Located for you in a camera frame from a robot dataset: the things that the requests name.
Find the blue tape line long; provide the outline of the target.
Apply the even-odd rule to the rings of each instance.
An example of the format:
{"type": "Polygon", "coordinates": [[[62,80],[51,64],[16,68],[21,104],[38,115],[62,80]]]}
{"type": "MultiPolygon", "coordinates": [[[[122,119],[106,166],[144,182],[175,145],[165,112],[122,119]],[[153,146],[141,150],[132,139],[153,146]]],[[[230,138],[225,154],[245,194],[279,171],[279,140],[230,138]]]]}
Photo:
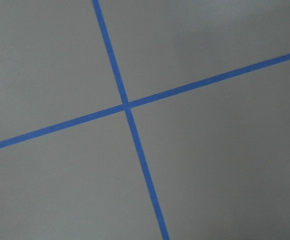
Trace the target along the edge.
{"type": "MultiPolygon", "coordinates": [[[[265,61],[261,61],[252,65],[248,65],[242,68],[238,68],[229,72],[225,72],[219,75],[211,76],[211,77],[199,80],[199,81],[195,81],[195,82],[192,82],[183,86],[179,86],[173,89],[169,89],[163,92],[159,92],[153,95],[149,95],[149,96],[137,99],[137,100],[133,100],[130,102],[130,106],[132,108],[135,108],[142,105],[146,105],[151,102],[159,101],[161,99],[165,99],[171,96],[182,94],[182,93],[194,90],[194,89],[198,89],[198,88],[211,85],[220,81],[228,80],[228,79],[231,79],[231,78],[234,78],[234,77],[246,74],[246,73],[264,69],[264,68],[267,68],[276,64],[286,62],[286,61],[290,61],[290,53],[286,55],[278,56],[272,59],[268,59],[265,61]]],[[[79,124],[90,122],[95,119],[99,119],[105,116],[119,113],[122,111],[124,111],[123,105],[117,105],[117,106],[113,106],[107,109],[93,112],[84,116],[80,116],[74,119],[70,119],[64,122],[60,122],[60,123],[57,123],[48,127],[44,127],[44,128],[34,130],[28,133],[24,133],[24,134],[21,134],[12,138],[4,139],[0,141],[0,149],[15,145],[21,142],[25,142],[34,138],[38,138],[40,136],[48,135],[53,132],[64,130],[73,126],[77,126],[79,124]]]]}

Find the blue tape line crossing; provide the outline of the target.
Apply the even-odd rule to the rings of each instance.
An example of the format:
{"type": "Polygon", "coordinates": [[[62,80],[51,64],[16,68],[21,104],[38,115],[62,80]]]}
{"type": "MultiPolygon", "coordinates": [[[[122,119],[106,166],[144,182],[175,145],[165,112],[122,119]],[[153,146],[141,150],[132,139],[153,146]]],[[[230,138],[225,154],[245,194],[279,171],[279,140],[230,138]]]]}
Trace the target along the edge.
{"type": "Polygon", "coordinates": [[[136,123],[135,123],[135,120],[133,117],[133,113],[131,110],[131,106],[129,103],[127,92],[126,92],[126,89],[125,89],[125,86],[123,83],[123,79],[121,77],[120,69],[119,69],[119,66],[118,66],[118,63],[116,60],[116,56],[115,56],[114,49],[113,49],[113,46],[111,43],[111,39],[110,39],[108,30],[107,30],[105,19],[103,17],[102,9],[101,9],[99,1],[97,1],[97,0],[94,0],[92,2],[92,4],[94,7],[94,11],[96,14],[98,25],[99,25],[99,28],[100,28],[100,31],[102,34],[102,38],[103,38],[103,42],[104,42],[104,45],[106,48],[107,56],[109,58],[110,66],[112,68],[112,72],[113,72],[113,75],[115,78],[117,89],[118,89],[118,92],[119,92],[119,95],[121,98],[123,110],[125,112],[128,126],[129,126],[129,129],[131,132],[131,136],[133,139],[135,150],[137,152],[139,163],[140,163],[142,173],[143,173],[143,176],[145,179],[148,194],[149,194],[149,197],[150,197],[150,200],[152,203],[152,207],[153,207],[153,210],[155,213],[155,217],[156,217],[156,220],[157,220],[157,223],[159,226],[159,230],[160,230],[162,239],[168,240],[170,238],[169,233],[168,233],[168,229],[166,227],[165,220],[164,220],[164,217],[163,217],[163,214],[161,211],[160,203],[159,203],[157,193],[156,193],[156,190],[154,187],[154,183],[153,183],[153,180],[152,180],[152,177],[150,174],[150,170],[149,170],[149,167],[147,164],[147,160],[145,157],[143,146],[142,146],[139,134],[138,134],[137,126],[136,126],[136,123]]]}

